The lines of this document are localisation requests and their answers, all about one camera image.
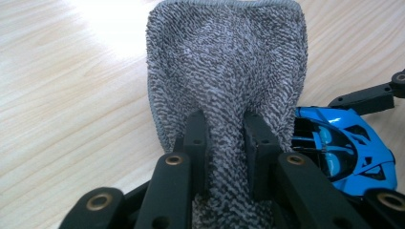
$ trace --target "screw hole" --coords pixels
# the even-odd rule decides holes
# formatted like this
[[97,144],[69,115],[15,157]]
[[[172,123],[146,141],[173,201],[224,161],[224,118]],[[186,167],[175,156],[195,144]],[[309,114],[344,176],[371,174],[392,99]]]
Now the screw hole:
[[166,159],[166,164],[178,165],[182,163],[182,157],[180,156],[170,156]]
[[153,229],[166,229],[169,227],[170,220],[168,217],[158,217],[153,219],[152,228]]
[[399,80],[399,81],[405,81],[405,74],[399,74],[399,75],[396,77],[396,79]]
[[385,206],[399,212],[405,212],[405,199],[389,193],[380,193],[377,198]]
[[336,225],[338,228],[342,229],[350,229],[352,228],[352,224],[350,221],[348,221],[345,218],[334,218],[333,219],[334,225]]
[[295,165],[302,165],[304,164],[305,160],[297,155],[294,156],[287,156],[287,161],[291,164],[295,164]]
[[97,194],[87,201],[86,207],[90,211],[98,211],[107,207],[112,200],[113,196],[108,193]]

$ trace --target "blue toy car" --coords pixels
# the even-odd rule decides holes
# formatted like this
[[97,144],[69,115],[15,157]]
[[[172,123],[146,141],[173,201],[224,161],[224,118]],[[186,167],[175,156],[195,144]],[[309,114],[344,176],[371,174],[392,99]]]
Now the blue toy car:
[[311,158],[332,184],[351,196],[370,188],[396,188],[395,160],[354,110],[296,110],[293,150]]
[[405,70],[391,82],[336,97],[328,107],[296,109],[292,149],[311,158],[340,191],[362,197],[371,188],[395,190],[395,159],[361,115],[405,98]]

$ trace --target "table surface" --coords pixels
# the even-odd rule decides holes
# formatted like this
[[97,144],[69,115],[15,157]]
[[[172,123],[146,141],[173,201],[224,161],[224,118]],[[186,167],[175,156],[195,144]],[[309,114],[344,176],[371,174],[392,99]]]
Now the table surface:
[[[148,103],[145,25],[159,1],[1,1],[0,228],[57,228],[85,193],[124,193],[163,151]],[[299,1],[309,37],[300,106],[403,70],[402,0]],[[364,118],[405,192],[405,102]]]

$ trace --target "gray towel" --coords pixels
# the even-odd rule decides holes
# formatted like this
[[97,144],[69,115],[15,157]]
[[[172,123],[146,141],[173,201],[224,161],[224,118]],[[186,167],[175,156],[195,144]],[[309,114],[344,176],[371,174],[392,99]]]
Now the gray towel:
[[264,117],[290,152],[296,102],[307,66],[300,6],[168,0],[147,25],[152,114],[166,153],[189,114],[203,110],[211,142],[208,199],[193,201],[194,228],[268,228],[269,202],[248,195],[243,115]]

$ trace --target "toy car windshield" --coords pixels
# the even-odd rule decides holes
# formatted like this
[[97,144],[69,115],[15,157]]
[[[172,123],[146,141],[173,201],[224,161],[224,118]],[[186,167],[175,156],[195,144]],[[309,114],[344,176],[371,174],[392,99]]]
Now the toy car windshield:
[[306,118],[296,120],[292,149],[311,158],[330,181],[350,175],[357,161],[356,149],[343,133]]

